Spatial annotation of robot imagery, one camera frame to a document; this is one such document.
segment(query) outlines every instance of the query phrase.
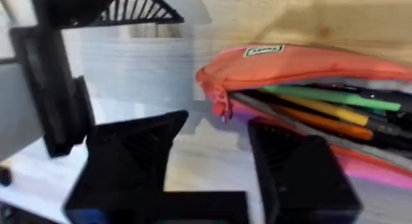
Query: pen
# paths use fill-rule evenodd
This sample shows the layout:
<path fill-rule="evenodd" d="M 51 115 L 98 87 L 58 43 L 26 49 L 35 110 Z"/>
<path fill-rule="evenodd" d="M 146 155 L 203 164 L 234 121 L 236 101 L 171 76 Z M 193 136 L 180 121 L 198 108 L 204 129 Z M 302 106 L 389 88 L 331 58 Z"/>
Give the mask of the pen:
<path fill-rule="evenodd" d="M 398 111 L 401 107 L 400 104 L 394 102 L 363 98 L 356 93 L 347 93 L 327 89 L 307 88 L 301 86 L 267 86 L 263 88 L 263 91 L 281 95 L 336 102 L 340 104 L 385 109 L 389 111 Z"/>
<path fill-rule="evenodd" d="M 373 138 L 373 132 L 369 129 L 351 125 L 345 122 L 331 120 L 329 118 L 319 117 L 310 113 L 297 111 L 283 106 L 274 106 L 280 109 L 282 113 L 295 118 L 296 120 L 321 129 L 327 129 L 331 132 L 348 135 L 365 141 Z"/>
<path fill-rule="evenodd" d="M 402 130 L 399 126 L 383 122 L 381 120 L 374 120 L 366 115 L 358 114 L 356 112 L 344 109 L 342 107 L 331 105 L 327 102 L 311 100 L 306 98 L 297 98 L 286 95 L 277 95 L 290 102 L 309 107 L 311 109 L 321 111 L 328 115 L 340 118 L 342 120 L 357 124 L 362 127 L 367 127 L 373 131 L 380 131 L 393 136 L 401 136 L 404 138 L 412 138 L 412 133 Z"/>
<path fill-rule="evenodd" d="M 346 134 L 348 136 L 359 138 L 361 140 L 371 140 L 373 132 L 365 129 L 363 127 L 354 126 L 344 122 L 331 120 L 329 118 L 319 117 L 306 112 L 297 111 L 295 109 L 290 109 L 288 107 L 279 106 L 277 104 L 267 104 L 258 99 L 250 97 L 242 93 L 231 93 L 229 95 L 234 100 L 242 102 L 247 106 L 253 107 L 260 111 L 264 111 L 269 115 L 274 115 L 275 117 L 280 117 L 285 120 L 279 113 L 292 117 L 302 123 L 313 124 L 313 126 L 320 127 L 332 131 L 334 133 Z"/>

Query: orange marker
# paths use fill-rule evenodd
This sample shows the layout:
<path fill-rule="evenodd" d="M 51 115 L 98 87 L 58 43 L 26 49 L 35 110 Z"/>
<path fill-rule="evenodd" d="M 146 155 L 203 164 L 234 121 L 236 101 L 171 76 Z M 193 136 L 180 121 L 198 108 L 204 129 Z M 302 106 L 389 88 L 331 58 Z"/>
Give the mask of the orange marker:
<path fill-rule="evenodd" d="M 295 109 L 290 109 L 283 106 L 271 106 L 276 110 L 279 110 L 280 112 L 289 115 L 302 123 L 309 124 L 314 127 L 319 127 L 325 130 L 333 131 L 334 133 L 345 134 L 347 136 L 366 141 L 369 141 L 373 138 L 373 132 L 363 127 L 347 124 L 329 118 L 319 117 L 317 115 L 313 115 L 303 111 L 298 111 Z"/>

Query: black 3d printed part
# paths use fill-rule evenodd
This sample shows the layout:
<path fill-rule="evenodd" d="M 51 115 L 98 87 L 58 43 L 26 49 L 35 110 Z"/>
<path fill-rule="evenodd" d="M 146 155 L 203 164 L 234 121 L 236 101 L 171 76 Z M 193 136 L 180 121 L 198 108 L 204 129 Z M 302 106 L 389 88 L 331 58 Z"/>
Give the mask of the black 3d printed part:
<path fill-rule="evenodd" d="M 10 35 L 36 104 L 49 155 L 67 155 L 73 145 L 83 142 L 95 123 L 86 83 L 83 77 L 72 78 L 59 30 L 16 28 Z"/>
<path fill-rule="evenodd" d="M 326 141 L 277 126 L 248 125 L 266 223 L 353 223 L 361 211 Z"/>
<path fill-rule="evenodd" d="M 112 26 L 182 23 L 183 17 L 164 0 L 48 0 L 55 26 Z"/>
<path fill-rule="evenodd" d="M 247 224 L 244 192 L 164 192 L 169 151 L 187 117 L 177 111 L 94 127 L 87 164 L 65 205 L 72 223 Z"/>

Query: wooden surface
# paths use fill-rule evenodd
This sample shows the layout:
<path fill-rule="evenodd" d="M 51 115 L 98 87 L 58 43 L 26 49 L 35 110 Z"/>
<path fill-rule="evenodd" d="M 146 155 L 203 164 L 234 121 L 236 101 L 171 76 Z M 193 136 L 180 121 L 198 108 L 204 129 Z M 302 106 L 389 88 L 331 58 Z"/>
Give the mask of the wooden surface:
<path fill-rule="evenodd" d="M 412 0 L 166 1 L 187 22 L 159 26 L 162 38 L 135 26 L 65 31 L 73 73 L 86 76 L 100 123 L 188 109 L 166 190 L 247 191 L 256 224 L 263 218 L 245 124 L 225 126 L 210 113 L 195 72 L 224 48 L 256 42 L 336 46 L 411 62 Z M 0 188 L 0 200 L 66 223 L 61 205 L 86 156 L 79 146 L 50 160 L 42 140 L 34 142 L 11 158 L 15 183 Z M 411 191 L 351 181 L 365 206 L 357 223 L 412 223 Z"/>

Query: pencil case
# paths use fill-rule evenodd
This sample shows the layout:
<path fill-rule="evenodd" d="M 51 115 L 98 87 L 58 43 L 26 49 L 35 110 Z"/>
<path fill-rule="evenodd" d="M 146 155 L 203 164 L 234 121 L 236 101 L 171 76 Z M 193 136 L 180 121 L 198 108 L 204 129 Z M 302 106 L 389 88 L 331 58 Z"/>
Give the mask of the pencil case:
<path fill-rule="evenodd" d="M 359 53 L 289 44 L 247 45 L 221 52 L 196 73 L 196 81 L 212 100 L 212 111 L 223 122 L 232 117 L 285 127 L 302 135 L 327 139 L 349 176 L 412 190 L 412 161 L 365 144 L 358 144 L 306 126 L 296 120 L 268 115 L 230 98 L 229 93 L 279 84 L 343 83 L 385 89 L 412 96 L 412 68 Z"/>

